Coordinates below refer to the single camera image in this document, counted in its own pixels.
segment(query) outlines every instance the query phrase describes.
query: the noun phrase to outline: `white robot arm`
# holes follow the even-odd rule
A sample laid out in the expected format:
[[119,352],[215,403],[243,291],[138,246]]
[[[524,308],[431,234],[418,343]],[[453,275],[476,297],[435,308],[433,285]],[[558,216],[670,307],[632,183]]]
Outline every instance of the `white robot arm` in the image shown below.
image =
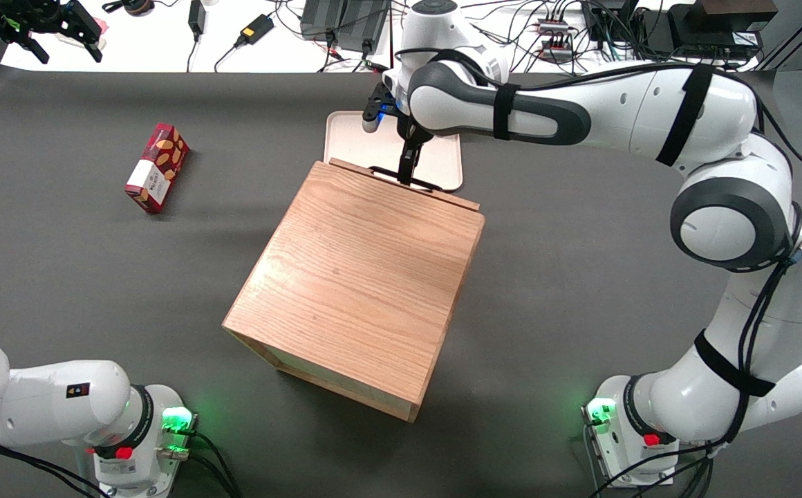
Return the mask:
[[[613,376],[585,407],[610,486],[671,484],[681,441],[716,451],[729,432],[802,412],[802,261],[786,262],[802,248],[802,214],[786,155],[752,131],[759,101],[747,85],[710,67],[644,62],[539,88],[508,85],[499,50],[452,0],[415,4],[397,54],[399,67],[383,73],[363,115],[365,130],[392,113],[408,141],[481,133],[658,160],[684,177],[671,212],[676,245],[731,271],[714,319],[675,365]],[[404,165],[402,157],[402,182]],[[759,334],[740,369],[755,315]]]
[[107,360],[10,369],[0,350],[0,447],[63,441],[83,445],[102,494],[167,496],[188,456],[193,416],[164,385],[132,385]]

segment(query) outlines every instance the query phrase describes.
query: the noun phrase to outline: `wooden box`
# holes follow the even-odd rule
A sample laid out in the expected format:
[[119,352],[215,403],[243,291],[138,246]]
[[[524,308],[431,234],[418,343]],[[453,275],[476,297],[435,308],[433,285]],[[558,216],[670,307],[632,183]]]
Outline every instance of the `wooden box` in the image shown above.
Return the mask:
[[478,208],[316,162],[223,327],[280,371],[413,422],[481,237]]

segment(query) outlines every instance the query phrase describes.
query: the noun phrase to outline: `power adapter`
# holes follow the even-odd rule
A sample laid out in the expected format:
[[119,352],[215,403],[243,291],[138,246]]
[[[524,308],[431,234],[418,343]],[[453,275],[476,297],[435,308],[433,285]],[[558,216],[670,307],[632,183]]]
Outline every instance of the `power adapter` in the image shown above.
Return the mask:
[[201,35],[204,35],[206,16],[207,12],[202,6],[201,0],[192,0],[192,3],[189,4],[189,29],[192,30],[196,42]]
[[244,44],[253,45],[274,27],[275,23],[271,19],[259,14],[259,17],[253,19],[253,22],[247,25],[247,28],[241,30],[241,34],[238,35],[238,39],[232,46],[238,48]]

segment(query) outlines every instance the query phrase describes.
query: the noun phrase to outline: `black table surface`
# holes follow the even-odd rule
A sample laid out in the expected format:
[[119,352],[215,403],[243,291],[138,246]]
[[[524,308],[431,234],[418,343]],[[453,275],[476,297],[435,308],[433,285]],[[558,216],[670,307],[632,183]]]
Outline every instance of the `black table surface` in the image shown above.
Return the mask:
[[[771,75],[749,78],[769,95]],[[0,347],[15,368],[110,359],[170,385],[248,497],[584,498],[580,404],[609,376],[669,368],[727,279],[669,236],[669,168],[463,138],[459,195],[487,225],[413,425],[281,374],[222,330],[321,158],[326,116],[360,109],[375,83],[0,67]],[[157,122],[194,152],[151,216],[122,190]],[[65,445],[28,451],[75,467]],[[183,464],[173,496],[220,494]],[[708,495],[802,496],[802,415],[743,433]],[[31,496],[73,492],[0,457],[0,498]]]

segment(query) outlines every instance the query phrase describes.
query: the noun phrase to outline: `velcro strap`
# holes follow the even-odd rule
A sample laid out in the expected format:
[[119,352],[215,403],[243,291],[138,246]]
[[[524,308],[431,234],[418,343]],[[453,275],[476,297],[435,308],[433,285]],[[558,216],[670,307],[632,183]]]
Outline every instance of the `velcro strap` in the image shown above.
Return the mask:
[[512,113],[514,94],[521,89],[521,85],[505,83],[496,90],[493,99],[493,138],[511,140],[509,136],[509,114]]
[[666,166],[675,164],[680,151],[689,139],[689,133],[696,125],[699,110],[705,103],[705,96],[708,95],[708,87],[711,86],[711,76],[714,74],[714,67],[707,64],[697,64],[689,74],[683,84],[683,102],[680,103],[675,122],[669,130],[669,136],[662,146],[660,155],[656,158]]
[[723,354],[719,353],[714,346],[708,343],[708,340],[705,338],[705,331],[699,332],[693,344],[695,344],[696,351],[699,353],[699,356],[702,357],[702,361],[705,362],[705,365],[707,365],[712,372],[718,374],[720,378],[724,379],[727,384],[737,388],[738,391],[763,398],[771,389],[776,387],[773,382],[756,378],[733,366],[733,363],[728,362]]

